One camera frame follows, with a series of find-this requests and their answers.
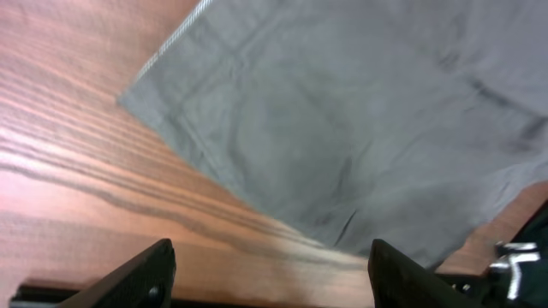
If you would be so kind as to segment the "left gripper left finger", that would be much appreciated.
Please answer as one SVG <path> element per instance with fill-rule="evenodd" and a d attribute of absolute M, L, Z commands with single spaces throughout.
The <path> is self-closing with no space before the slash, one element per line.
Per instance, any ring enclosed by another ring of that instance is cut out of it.
<path fill-rule="evenodd" d="M 169 308 L 176 274 L 176 255 L 162 239 L 58 308 Z"/>

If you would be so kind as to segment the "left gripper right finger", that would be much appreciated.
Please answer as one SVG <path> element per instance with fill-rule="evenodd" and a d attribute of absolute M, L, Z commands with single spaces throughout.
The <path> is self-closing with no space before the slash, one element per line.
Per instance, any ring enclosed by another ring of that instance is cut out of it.
<path fill-rule="evenodd" d="M 372 242 L 368 262 L 375 308 L 471 308 L 475 302 L 384 240 Z"/>

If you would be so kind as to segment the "grey shorts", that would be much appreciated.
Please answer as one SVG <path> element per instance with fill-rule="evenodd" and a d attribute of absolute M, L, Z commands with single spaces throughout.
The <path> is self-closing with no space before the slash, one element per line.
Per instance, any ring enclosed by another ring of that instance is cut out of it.
<path fill-rule="evenodd" d="M 203 1 L 119 101 L 261 213 L 430 267 L 547 178 L 547 4 Z"/>

